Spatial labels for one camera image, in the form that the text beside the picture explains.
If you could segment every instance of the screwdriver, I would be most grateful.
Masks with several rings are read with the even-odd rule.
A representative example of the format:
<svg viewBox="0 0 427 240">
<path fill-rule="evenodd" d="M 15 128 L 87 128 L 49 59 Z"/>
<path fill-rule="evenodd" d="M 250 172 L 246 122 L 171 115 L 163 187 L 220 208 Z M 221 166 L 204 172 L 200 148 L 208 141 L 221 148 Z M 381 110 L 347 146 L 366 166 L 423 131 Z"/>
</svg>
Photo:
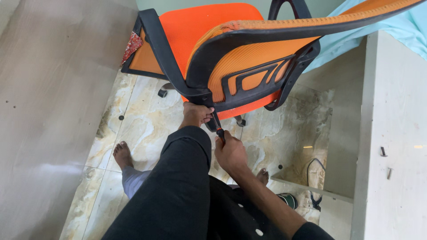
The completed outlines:
<svg viewBox="0 0 427 240">
<path fill-rule="evenodd" d="M 224 137 L 224 130 L 220 127 L 218 122 L 216 121 L 216 114 L 213 115 L 213 122 L 215 123 L 216 127 L 216 134 L 221 139 L 222 144 L 225 145 L 225 137 Z"/>
</svg>

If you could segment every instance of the gray pants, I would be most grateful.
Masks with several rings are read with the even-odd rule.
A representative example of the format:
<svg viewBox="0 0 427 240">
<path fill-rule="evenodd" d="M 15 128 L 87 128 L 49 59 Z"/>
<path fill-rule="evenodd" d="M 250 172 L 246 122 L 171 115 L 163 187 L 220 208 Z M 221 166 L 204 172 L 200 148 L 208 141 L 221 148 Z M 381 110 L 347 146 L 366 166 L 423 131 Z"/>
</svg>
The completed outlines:
<svg viewBox="0 0 427 240">
<path fill-rule="evenodd" d="M 142 183 L 147 179 L 148 175 L 150 175 L 151 170 L 148 171 L 138 171 L 133 167 L 126 166 L 122 170 L 122 185 L 125 194 L 131 199 Z M 239 185 L 229 185 L 231 188 L 238 188 Z"/>
</svg>

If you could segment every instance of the chair armrest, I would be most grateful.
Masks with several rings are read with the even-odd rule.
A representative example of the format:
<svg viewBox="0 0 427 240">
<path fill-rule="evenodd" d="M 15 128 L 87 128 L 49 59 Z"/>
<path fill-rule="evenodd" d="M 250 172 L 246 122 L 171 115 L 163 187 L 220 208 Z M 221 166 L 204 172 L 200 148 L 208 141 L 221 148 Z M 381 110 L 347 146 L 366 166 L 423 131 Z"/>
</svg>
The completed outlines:
<svg viewBox="0 0 427 240">
<path fill-rule="evenodd" d="M 270 12 L 268 13 L 268 20 L 276 20 L 279 14 L 280 7 L 284 2 L 291 4 L 294 12 L 295 19 L 311 18 L 310 11 L 304 0 L 272 0 L 270 5 Z"/>
<path fill-rule="evenodd" d="M 208 88 L 189 88 L 185 83 L 156 11 L 139 11 L 138 17 L 159 66 L 173 87 L 190 102 L 213 107 L 212 92 Z"/>
</svg>

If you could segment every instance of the orange office chair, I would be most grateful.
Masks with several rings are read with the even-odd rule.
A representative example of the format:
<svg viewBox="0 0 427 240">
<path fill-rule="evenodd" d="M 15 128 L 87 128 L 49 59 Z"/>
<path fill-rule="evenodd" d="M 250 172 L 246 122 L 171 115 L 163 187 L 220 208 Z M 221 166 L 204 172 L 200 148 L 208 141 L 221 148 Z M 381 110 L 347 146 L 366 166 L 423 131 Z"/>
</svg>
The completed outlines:
<svg viewBox="0 0 427 240">
<path fill-rule="evenodd" d="M 295 20 L 276 20 L 289 2 Z M 214 117 L 236 117 L 286 100 L 303 70 L 320 52 L 319 38 L 376 23 L 425 0 L 366 0 L 336 17 L 311 18 L 303 0 L 273 0 L 268 20 L 247 3 L 166 12 L 140 11 L 123 58 L 122 72 L 169 80 Z M 207 124 L 216 131 L 214 121 Z"/>
</svg>

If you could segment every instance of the chair wheel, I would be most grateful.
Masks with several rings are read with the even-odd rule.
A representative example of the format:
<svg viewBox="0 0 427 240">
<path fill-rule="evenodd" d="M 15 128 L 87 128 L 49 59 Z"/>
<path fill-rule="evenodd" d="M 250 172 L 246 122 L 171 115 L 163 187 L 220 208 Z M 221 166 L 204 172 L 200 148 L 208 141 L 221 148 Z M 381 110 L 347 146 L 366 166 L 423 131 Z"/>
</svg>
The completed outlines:
<svg viewBox="0 0 427 240">
<path fill-rule="evenodd" d="M 242 122 L 240 124 L 237 124 L 238 126 L 244 127 L 246 126 L 246 120 L 242 119 Z"/>
<path fill-rule="evenodd" d="M 166 95 L 167 95 L 167 90 L 159 90 L 159 92 L 157 93 L 157 95 L 159 96 L 159 97 L 166 97 Z"/>
</svg>

